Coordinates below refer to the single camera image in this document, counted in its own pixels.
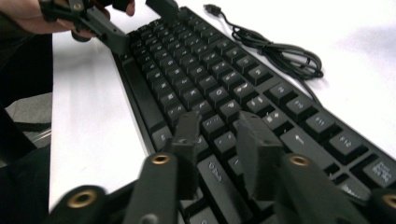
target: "brass insert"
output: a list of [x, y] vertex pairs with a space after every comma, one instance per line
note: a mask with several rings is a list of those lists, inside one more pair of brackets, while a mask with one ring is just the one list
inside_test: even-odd
[[396, 194], [386, 194], [382, 196], [382, 200], [384, 200], [384, 202], [390, 207], [396, 209]]
[[96, 191], [93, 189], [86, 189], [79, 192], [67, 201], [67, 205], [72, 208], [81, 208], [93, 203], [97, 198]]
[[290, 157], [289, 160], [291, 161], [291, 163], [293, 163], [295, 165], [299, 165], [299, 166], [309, 165], [309, 160], [305, 157], [293, 156], [293, 157]]
[[151, 162], [157, 165], [163, 165], [169, 162], [169, 157], [166, 155], [158, 155], [151, 159]]
[[75, 4], [73, 5], [73, 9], [75, 9], [75, 10], [82, 10], [82, 5], [81, 5], [80, 3], [75, 3]]

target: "keyboard cable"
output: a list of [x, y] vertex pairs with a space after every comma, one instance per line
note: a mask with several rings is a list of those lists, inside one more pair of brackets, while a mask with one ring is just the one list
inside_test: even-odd
[[318, 97], [305, 83], [307, 80], [323, 77], [322, 64], [318, 55], [297, 46], [276, 44], [255, 31], [235, 25], [227, 20], [220, 7], [208, 4], [204, 5], [204, 8], [216, 17], [221, 15], [225, 22], [232, 27], [232, 37], [236, 41], [256, 49], [257, 53], [266, 57], [274, 67], [296, 79], [311, 98], [321, 105]]

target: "human hand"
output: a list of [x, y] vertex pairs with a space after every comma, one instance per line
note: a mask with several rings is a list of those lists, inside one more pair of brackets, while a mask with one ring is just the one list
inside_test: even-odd
[[[96, 1], [93, 2], [106, 16], [110, 17], [107, 10], [100, 7]], [[66, 0], [55, 0], [55, 3], [68, 7]], [[77, 32], [76, 27], [71, 21], [45, 21], [38, 0], [0, 0], [0, 12], [6, 14], [23, 30], [33, 34], [52, 34], [71, 30], [83, 37], [94, 37], [94, 35], [87, 30]], [[129, 0], [125, 12], [128, 16], [134, 15], [134, 0]]]

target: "white table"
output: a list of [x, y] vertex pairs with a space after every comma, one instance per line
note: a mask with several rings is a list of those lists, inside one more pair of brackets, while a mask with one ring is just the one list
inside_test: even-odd
[[[204, 12], [220, 6], [227, 19], [276, 43], [315, 52], [325, 77], [309, 81], [322, 104], [396, 159], [396, 4], [382, 1], [179, 0], [229, 34]], [[136, 0], [132, 18], [111, 8], [112, 21], [129, 33], [158, 18]], [[77, 186], [112, 192], [138, 178], [144, 144], [110, 51], [98, 40], [78, 43], [57, 34], [50, 197], [53, 207]]]

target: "keyboard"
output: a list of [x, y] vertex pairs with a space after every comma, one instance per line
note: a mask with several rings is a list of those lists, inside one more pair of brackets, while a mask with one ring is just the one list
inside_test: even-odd
[[[262, 118], [288, 153], [315, 161], [337, 188], [366, 202], [396, 188], [396, 162], [280, 74], [186, 7], [172, 23], [129, 33], [131, 53], [114, 55], [149, 153], [164, 150], [177, 119], [202, 116], [197, 197], [180, 201], [180, 223], [277, 223], [273, 202], [249, 199], [235, 151], [240, 111]], [[213, 178], [211, 164], [221, 181]]]

